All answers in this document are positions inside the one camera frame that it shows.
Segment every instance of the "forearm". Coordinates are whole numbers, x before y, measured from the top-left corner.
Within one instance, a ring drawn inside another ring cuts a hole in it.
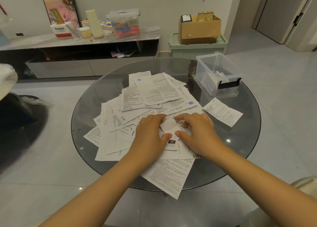
[[[112,169],[40,226],[102,226],[141,171],[133,158],[123,157]]]
[[[211,160],[279,226],[317,226],[316,199],[254,165],[232,149],[219,149]]]

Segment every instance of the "green storage bin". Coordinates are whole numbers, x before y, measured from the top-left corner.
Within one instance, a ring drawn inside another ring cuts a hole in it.
[[[224,36],[219,36],[216,43],[181,45],[178,33],[173,33],[169,44],[172,57],[196,59],[197,56],[224,53],[228,41]]]

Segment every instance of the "left hand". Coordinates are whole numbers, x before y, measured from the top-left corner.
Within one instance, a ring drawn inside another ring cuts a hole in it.
[[[171,133],[165,133],[159,138],[158,128],[165,117],[165,114],[149,115],[142,118],[136,128],[135,139],[127,155],[140,165],[142,171],[160,157],[172,137]]]

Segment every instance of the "drawer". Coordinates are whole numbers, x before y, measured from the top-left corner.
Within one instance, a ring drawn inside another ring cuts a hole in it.
[[[94,76],[88,60],[25,63],[37,78]]]
[[[111,59],[94,59],[88,60],[95,76],[103,76],[114,69],[131,62],[136,62],[153,57],[127,57],[127,58],[111,58]]]

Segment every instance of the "glass tabletop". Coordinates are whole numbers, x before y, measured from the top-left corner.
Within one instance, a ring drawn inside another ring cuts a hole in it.
[[[196,61],[187,58],[158,57],[124,65],[95,81],[79,99],[72,117],[71,131],[74,145],[83,160],[99,174],[106,173],[117,162],[95,161],[98,147],[83,136],[96,126],[93,118],[100,115],[101,103],[105,103],[121,94],[122,88],[129,86],[129,74],[151,71],[151,74],[165,72],[177,80],[187,83],[190,93],[205,106],[209,100],[190,76]],[[231,128],[215,119],[215,131],[222,141],[242,157],[247,158],[258,140],[261,128],[259,105],[248,87],[241,82],[236,97],[221,99],[229,107],[243,113],[239,121]],[[192,189],[216,181],[226,174],[218,166],[205,158],[196,159],[186,179],[183,189]],[[161,191],[139,176],[130,186],[136,189]]]

